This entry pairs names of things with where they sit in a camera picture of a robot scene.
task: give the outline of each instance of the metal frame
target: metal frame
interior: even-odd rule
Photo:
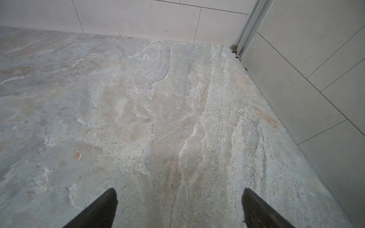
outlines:
[[[256,0],[236,40],[237,57],[241,60],[246,47],[251,43],[261,22],[265,18],[274,0]]]

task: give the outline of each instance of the grout line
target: grout line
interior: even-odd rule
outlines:
[[[304,140],[303,142],[299,143],[299,144],[298,144],[298,146],[299,146],[300,144],[302,144],[302,143],[304,143],[304,142],[306,142],[306,141],[308,141],[308,140],[310,140],[310,139],[312,139],[312,138],[316,137],[317,135],[320,135],[320,134],[322,134],[323,132],[328,131],[329,129],[331,129],[331,128],[333,128],[333,127],[336,127],[337,125],[339,125],[339,124],[341,124],[341,123],[345,122],[346,120],[339,122],[338,124],[336,124],[336,125],[334,125],[334,126],[332,126],[332,127],[328,128],[327,130],[322,131],[321,133],[316,134],[316,135],[315,135],[315,136],[313,136],[313,137],[310,137],[310,138],[309,138],[309,139],[307,139],[307,140]]]
[[[78,17],[77,10],[76,10],[76,7],[75,7],[75,3],[73,3],[73,0],[72,0],[72,4],[73,4],[73,7],[75,8],[76,15],[77,15],[78,21],[80,22],[80,26],[81,26],[82,32],[85,33],[84,32],[84,29],[82,28],[81,21],[80,21],[80,18]]]
[[[196,31],[198,31],[198,25],[199,25],[199,20],[200,20],[200,14],[201,14],[201,8],[200,8],[200,13],[199,13],[198,23],[196,24],[196,30],[195,30],[195,36],[194,36],[194,41],[193,41],[193,43],[195,43]]]
[[[355,66],[357,66],[359,63],[361,63],[362,61],[364,61],[365,58],[363,58],[360,62],[358,62],[357,64],[355,64]],[[342,76],[344,76],[347,72],[349,72],[352,68],[354,68],[355,66],[351,67],[348,71],[346,71],[343,75],[341,75],[338,79],[334,80],[331,84],[329,84],[328,86],[332,85],[335,81],[339,80]]]
[[[359,29],[359,31],[357,31],[353,36],[351,36],[350,37],[350,39],[348,39],[342,46],[340,46],[340,48],[339,49],[337,49],[332,55],[334,55],[334,54],[336,54],[336,52],[338,51],[338,50],[340,50],[349,40],[351,40],[358,32],[360,32],[360,30],[361,29]],[[326,59],[326,61],[324,61],[317,69],[315,69],[307,78],[309,78],[315,71],[317,71],[325,62],[327,62],[327,60],[329,60],[331,57],[332,57],[332,55],[330,56],[330,57],[328,57],[328,59]]]
[[[257,34],[259,34],[275,51],[277,51],[278,52],[278,50],[276,50],[260,33],[258,33],[257,32]],[[279,55],[281,55],[281,57],[283,57],[296,71],[298,71],[280,52],[278,52],[279,53]],[[311,84],[331,105],[333,105],[333,107],[335,107],[335,109],[337,109],[337,111],[339,111],[346,119],[348,119],[349,121],[350,121],[350,123],[352,123],[351,122],[351,120],[349,119],[349,118],[347,118],[347,116],[345,116],[328,98],[326,98],[326,96],[325,95],[323,95],[306,77],[304,77],[303,76],[303,78],[305,78],[306,80],[307,80],[307,82],[309,82],[309,84]],[[352,125],[354,126],[354,127],[356,127],[356,129],[358,129],[358,131],[360,132],[360,133],[362,133],[364,136],[365,136],[365,134],[362,132],[362,131],[360,131],[360,129],[354,124],[354,123],[352,123]]]
[[[173,3],[173,4],[189,5],[189,4],[180,3],[180,1],[179,1],[179,3]],[[198,5],[189,5],[189,6],[195,6],[195,7],[205,8],[205,9],[214,9],[214,8],[203,7],[203,6],[198,6]],[[234,11],[223,10],[223,9],[215,9],[215,10],[224,11],[224,12],[230,12],[230,13],[240,13],[240,12],[234,12]]]

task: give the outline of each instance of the tiled wall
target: tiled wall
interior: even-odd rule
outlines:
[[[1,0],[0,26],[232,45],[254,0]]]
[[[365,227],[364,58],[363,0],[275,0],[242,58],[357,228]]]

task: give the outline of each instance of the white wall tile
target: white wall tile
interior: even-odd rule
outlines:
[[[328,86],[322,93],[360,131],[365,132],[365,60]]]
[[[180,0],[181,4],[196,5],[246,14],[250,12],[253,2],[254,0]]]
[[[297,143],[346,119],[259,34],[242,64]]]
[[[242,13],[202,8],[195,43],[233,45],[246,17]]]
[[[365,136],[348,120],[299,145],[355,227],[365,224]]]
[[[364,0],[276,0],[258,32],[308,77],[363,25]]]
[[[167,2],[171,2],[171,3],[180,3],[180,0],[167,0]]]
[[[152,0],[74,0],[85,33],[193,42],[200,7]]]
[[[72,0],[1,0],[0,26],[82,33]]]
[[[310,75],[308,80],[322,91],[364,58],[365,27]]]

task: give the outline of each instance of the veined stone surface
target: veined stone surface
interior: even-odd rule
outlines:
[[[244,227],[250,187],[296,227],[350,227],[226,46],[0,28],[0,224]]]

